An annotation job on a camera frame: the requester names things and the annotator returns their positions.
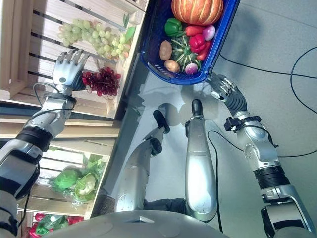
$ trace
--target blue basket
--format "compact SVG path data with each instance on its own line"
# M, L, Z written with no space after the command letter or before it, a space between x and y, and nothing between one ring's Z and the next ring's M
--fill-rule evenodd
M141 62L153 74L168 83L191 85L204 81L217 60L240 0L223 0L223 14L220 20L214 24L216 33L212 40L210 52L202 63L201 71L194 75L187 75L183 72L169 72L164 66L164 61L159 58L161 42L164 40L170 41L170 37L165 34L164 25L167 19L174 17L174 15L171 9L171 0L156 0L154 2L150 23L148 26L145 24L145 37L140 55Z

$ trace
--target grape cluster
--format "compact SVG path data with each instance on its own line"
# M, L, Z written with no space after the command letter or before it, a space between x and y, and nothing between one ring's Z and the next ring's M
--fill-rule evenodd
M120 74L116 74L111 68L102 68L99 73L83 73L83 83L89 86L88 93L97 91L98 96L109 95L116 96L118 94Z
M104 28L100 22L74 19L73 24L64 23L59 27L58 37L68 47L77 41L88 41L97 51L98 55L108 59L124 59L129 56L131 45L125 34L117 36L111 33L111 28Z

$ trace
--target black cable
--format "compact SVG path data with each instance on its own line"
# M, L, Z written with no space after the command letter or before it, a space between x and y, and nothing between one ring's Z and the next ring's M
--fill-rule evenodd
M299 77L317 79L317 77L312 77L312 76L307 76L307 75L302 75L302 74L291 74L291 73L276 72L276 71L271 71L271 70L256 68L256 67L252 67L252 66L249 66L249 65L246 65L246 64L243 64L243 63L238 63L238 62L232 61L232 60L230 60L230 59L227 59L227 58L226 58L225 56L223 56L222 54L219 54L219 55L220 55L221 57L223 57L226 61L229 61L229 62L231 62L231 63L235 63L235 64L237 64L237 65L241 65L241 66L244 66L244 67L247 67L247 68L252 68L252 69L259 70L259 71L263 71L263 72L267 72L267 73L276 73L276 74L283 74L283 75L293 75L293 76L299 76Z
M35 97L36 97L36 99L38 100L38 102L40 103L41 107L42 107L43 105L42 105L42 103L41 103L41 101L40 101L38 92L36 91L36 86L38 86L38 85L46 85L46 86L49 86L49 87L55 89L57 92L60 92L54 85L51 85L51 84L49 84L49 83L39 82L39 83L33 84L33 91L34 91L34 93L35 93Z
M244 151L242 149L240 149L238 146L235 146L233 143L231 143L227 138L225 138L221 133L219 133L218 131L215 130L210 130L209 132L214 132L217 133L218 135L220 135L225 141L227 141L230 145L232 145L233 147L235 147L236 149L240 150L240 151ZM309 153L305 153L305 154L301 154L301 155L288 155L288 156L278 156L279 158L292 158L292 157L301 157L301 156L305 156L305 155L311 155L313 153L316 153L317 150L311 151Z
M291 83L291 88L292 88L293 94L294 94L294 96L297 98L297 100L298 100L304 107L306 107L307 109L309 109L309 110L311 110L312 112L314 112L315 114L317 114L317 112L316 112L315 110L313 110L313 109L311 109L310 107L308 107L305 103L303 103L302 100L300 100L300 99L297 97L297 95L296 95L296 93L295 93L295 91L294 91L293 78L292 78L292 76L295 75L295 74L293 74L294 68L295 68L295 66L297 65L298 61L301 59L301 57L303 57L305 54L307 54L308 52L310 52L310 51L312 51L312 50L314 50L314 49L317 49L317 46L316 46L316 47L313 47L313 48L311 48L311 49L309 49L308 51L306 51L305 53L303 53L301 56L299 56L299 58L296 60L295 64L293 65L292 71L291 71L290 83Z
M208 131L207 137L208 137L208 140L210 141L210 143L211 143L211 145L213 146L214 151L215 151L215 153L216 153L216 202L217 202L217 217L218 217L219 230L223 233L222 223L221 223L221 218L220 218L220 208L219 208L218 153L217 153L216 147L214 146L214 144L212 143L212 141L211 141L210 138L209 138L209 133L210 133L210 132L211 132L211 130Z
M25 216L26 216L26 208L27 208L27 206L28 206L28 202L29 202L29 199L30 199L30 195L31 195L31 191L29 191L28 196L27 196L27 198L26 198L25 205L24 205L24 211L23 211L23 217L22 217L21 221L19 222L18 227L20 227L20 226L22 225L22 223L23 223L23 221L24 221L24 219L25 219Z

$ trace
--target orange pumpkin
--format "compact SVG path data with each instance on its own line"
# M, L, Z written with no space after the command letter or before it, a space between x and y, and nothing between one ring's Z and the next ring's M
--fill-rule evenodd
M222 0L172 0L174 16L188 24L207 26L219 20Z

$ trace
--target potato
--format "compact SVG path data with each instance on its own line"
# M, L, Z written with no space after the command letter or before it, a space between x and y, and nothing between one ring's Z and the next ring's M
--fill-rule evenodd
M164 65L167 68L167 70L170 72L177 73L180 71L179 64L173 60L169 59L169 60L165 61Z
M172 45L168 41L163 41L160 44L159 57L161 60L169 60L172 55Z

